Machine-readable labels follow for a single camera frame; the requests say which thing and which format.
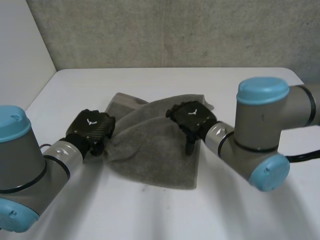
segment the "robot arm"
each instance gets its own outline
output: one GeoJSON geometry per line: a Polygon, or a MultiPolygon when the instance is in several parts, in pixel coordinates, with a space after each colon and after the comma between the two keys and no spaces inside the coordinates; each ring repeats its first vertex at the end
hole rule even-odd
{"type": "MultiPolygon", "coordinates": [[[[166,116],[187,134],[187,153],[205,145],[260,191],[280,186],[299,156],[278,153],[281,131],[318,125],[320,85],[291,86],[279,78],[250,78],[238,87],[235,127],[217,121],[199,102],[175,105],[166,116]]],[[[320,157],[312,153],[308,159],[320,157]]]]}
{"type": "Polygon", "coordinates": [[[0,228],[22,233],[42,215],[83,163],[87,152],[102,153],[115,118],[82,111],[66,136],[43,154],[25,112],[0,106],[0,228]]]}

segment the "table surface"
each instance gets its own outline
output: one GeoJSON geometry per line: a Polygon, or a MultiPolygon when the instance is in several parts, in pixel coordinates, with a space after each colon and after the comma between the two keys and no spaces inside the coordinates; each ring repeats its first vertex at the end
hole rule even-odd
{"type": "MultiPolygon", "coordinates": [[[[238,84],[255,76],[301,80],[285,68],[68,69],[57,72],[27,110],[39,144],[54,143],[83,109],[104,111],[117,92],[149,102],[204,94],[219,120],[235,122],[238,84]]],[[[317,127],[283,131],[285,155],[319,149],[317,127]]],[[[204,144],[197,188],[174,190],[84,164],[25,233],[1,240],[317,240],[320,161],[294,163],[273,192],[251,187],[204,144]]]]}

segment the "black ring band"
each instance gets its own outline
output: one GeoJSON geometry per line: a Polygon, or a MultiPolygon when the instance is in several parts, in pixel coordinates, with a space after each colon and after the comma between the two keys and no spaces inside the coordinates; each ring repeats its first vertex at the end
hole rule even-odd
{"type": "Polygon", "coordinates": [[[225,141],[228,139],[228,137],[232,136],[235,132],[232,131],[232,132],[229,132],[227,135],[225,135],[225,137],[222,139],[222,141],[219,143],[219,146],[218,146],[218,156],[220,158],[220,153],[221,153],[221,148],[223,146],[223,144],[225,143],[225,141]]]}
{"type": "Polygon", "coordinates": [[[37,182],[39,182],[40,179],[42,179],[43,176],[46,174],[46,172],[47,172],[47,162],[45,162],[43,171],[35,179],[33,179],[32,181],[30,181],[30,182],[28,182],[28,183],[26,183],[25,185],[22,185],[22,186],[18,186],[18,187],[11,188],[11,189],[6,189],[6,190],[0,190],[0,194],[13,194],[13,193],[16,193],[16,192],[20,192],[20,191],[22,191],[24,189],[30,188],[32,185],[34,185],[37,182]]]}
{"type": "Polygon", "coordinates": [[[297,87],[301,88],[306,93],[306,95],[308,96],[308,98],[310,100],[311,111],[310,111],[309,119],[306,122],[306,124],[304,125],[306,127],[306,126],[309,126],[312,123],[312,121],[315,119],[315,116],[316,116],[316,101],[314,99],[314,96],[312,96],[312,93],[309,91],[308,88],[306,88],[303,85],[299,85],[297,87]]]}
{"type": "Polygon", "coordinates": [[[279,147],[279,144],[278,144],[277,146],[274,146],[274,147],[271,147],[271,148],[267,148],[267,149],[256,149],[256,148],[250,148],[250,147],[247,147],[247,146],[243,146],[240,143],[238,143],[236,140],[234,140],[234,143],[238,147],[240,147],[240,148],[242,148],[242,149],[244,149],[246,151],[253,152],[253,153],[272,153],[274,151],[277,151],[277,149],[279,147]]]}
{"type": "Polygon", "coordinates": [[[56,158],[54,156],[50,156],[50,155],[44,155],[43,157],[46,159],[50,159],[50,160],[56,162],[57,164],[59,164],[60,167],[62,167],[63,170],[65,171],[68,180],[70,179],[70,171],[69,171],[68,167],[62,161],[60,161],[58,158],[56,158]]]}

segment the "gray towel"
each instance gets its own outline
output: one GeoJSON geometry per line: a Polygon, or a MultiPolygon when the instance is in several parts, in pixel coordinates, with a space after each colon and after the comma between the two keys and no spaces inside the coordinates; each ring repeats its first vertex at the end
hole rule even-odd
{"type": "Polygon", "coordinates": [[[174,189],[194,189],[200,141],[192,155],[186,155],[186,135],[167,119],[166,111],[182,102],[199,101],[203,95],[180,95],[148,103],[117,93],[106,112],[115,117],[111,139],[106,139],[103,158],[121,176],[145,184],[174,189]]]}

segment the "concrete wall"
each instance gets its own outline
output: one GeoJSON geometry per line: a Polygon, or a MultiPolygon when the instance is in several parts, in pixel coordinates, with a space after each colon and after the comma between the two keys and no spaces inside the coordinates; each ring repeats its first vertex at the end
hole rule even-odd
{"type": "Polygon", "coordinates": [[[58,70],[286,67],[320,80],[319,0],[27,0],[58,70]]]}
{"type": "Polygon", "coordinates": [[[0,0],[0,105],[23,109],[56,69],[25,0],[0,0]]]}

